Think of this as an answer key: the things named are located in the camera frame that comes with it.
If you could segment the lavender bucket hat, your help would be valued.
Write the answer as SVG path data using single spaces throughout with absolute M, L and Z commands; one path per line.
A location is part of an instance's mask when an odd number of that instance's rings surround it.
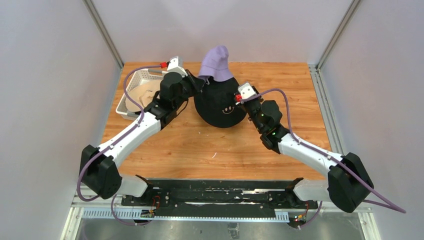
M 234 77 L 229 69 L 229 51 L 226 46 L 218 45 L 210 49 L 203 58 L 198 78 L 208 81 L 225 82 Z

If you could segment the beige bucket hat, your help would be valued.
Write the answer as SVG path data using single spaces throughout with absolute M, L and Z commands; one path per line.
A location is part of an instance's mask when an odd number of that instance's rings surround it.
M 194 105 L 199 116 L 216 128 L 231 128 L 245 119 L 247 113 L 236 106 L 235 93 L 239 83 L 232 77 L 219 82 L 208 78 L 202 92 L 194 96 Z

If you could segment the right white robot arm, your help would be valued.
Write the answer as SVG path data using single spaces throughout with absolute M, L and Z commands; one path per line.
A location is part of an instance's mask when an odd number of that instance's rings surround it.
M 292 157 L 327 179 L 323 193 L 306 190 L 306 180 L 297 179 L 292 191 L 285 195 L 291 208 L 297 209 L 307 200 L 329 201 L 352 213 L 374 189 L 358 155 L 331 152 L 299 138 L 280 123 L 283 114 L 276 101 L 256 98 L 244 101 L 242 106 L 267 149 Z

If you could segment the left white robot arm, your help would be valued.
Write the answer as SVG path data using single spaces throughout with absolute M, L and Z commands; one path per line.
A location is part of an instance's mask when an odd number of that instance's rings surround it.
M 121 175 L 118 167 L 139 145 L 175 119 L 181 105 L 200 94 L 205 83 L 189 71 L 186 75 L 166 73 L 152 102 L 140 111 L 130 125 L 111 140 L 97 147 L 87 145 L 82 150 L 77 180 L 78 197 L 88 201 L 81 193 L 81 185 L 85 184 L 95 193 L 92 200 L 129 195 L 134 196 L 140 206 L 149 206 L 153 201 L 149 183 L 140 176 Z

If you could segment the cream straw-coloured bucket hat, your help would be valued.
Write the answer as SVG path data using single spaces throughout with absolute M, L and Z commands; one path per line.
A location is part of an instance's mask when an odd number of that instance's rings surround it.
M 160 83 L 160 79 L 145 82 L 130 90 L 128 95 L 144 109 L 152 102 L 155 93 L 160 90 Z

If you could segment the white perforated plastic basket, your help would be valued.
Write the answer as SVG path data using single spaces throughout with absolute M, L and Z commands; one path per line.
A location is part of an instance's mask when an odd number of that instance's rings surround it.
M 134 89 L 135 87 L 142 85 L 146 82 L 153 80 L 163 80 L 166 71 L 153 70 L 153 69 L 141 69 L 132 74 L 131 78 L 128 80 L 126 85 L 126 91 Z M 126 95 L 123 93 L 119 99 L 115 112 L 127 120 L 134 121 L 139 113 L 136 113 L 132 110 L 136 110 L 136 105 L 133 104 L 130 100 L 127 100 Z

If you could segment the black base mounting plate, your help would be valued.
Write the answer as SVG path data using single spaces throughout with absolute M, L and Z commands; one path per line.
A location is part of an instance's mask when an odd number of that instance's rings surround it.
M 125 207 L 146 207 L 154 216 L 274 217 L 277 210 L 311 212 L 318 201 L 301 201 L 295 181 L 150 179 L 141 197 L 126 195 Z

